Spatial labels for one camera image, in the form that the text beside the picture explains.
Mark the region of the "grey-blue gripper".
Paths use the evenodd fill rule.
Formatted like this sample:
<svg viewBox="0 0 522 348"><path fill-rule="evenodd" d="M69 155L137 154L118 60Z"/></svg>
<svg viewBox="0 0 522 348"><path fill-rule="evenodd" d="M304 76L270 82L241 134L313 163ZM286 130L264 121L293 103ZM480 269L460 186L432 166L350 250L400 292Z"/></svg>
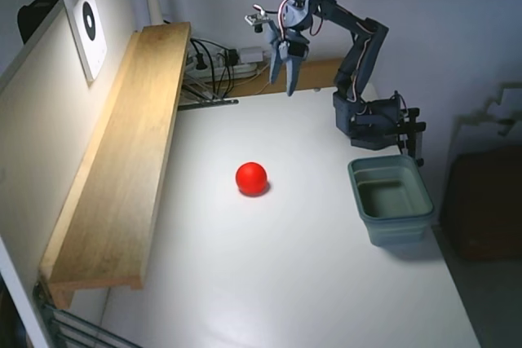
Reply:
<svg viewBox="0 0 522 348"><path fill-rule="evenodd" d="M303 31L312 27L312 15L298 0L282 0L276 10L264 10L268 23L267 40L271 48L268 81L275 84L283 61L287 57L286 94L291 96L298 84L301 65L309 52L309 40Z"/></svg>

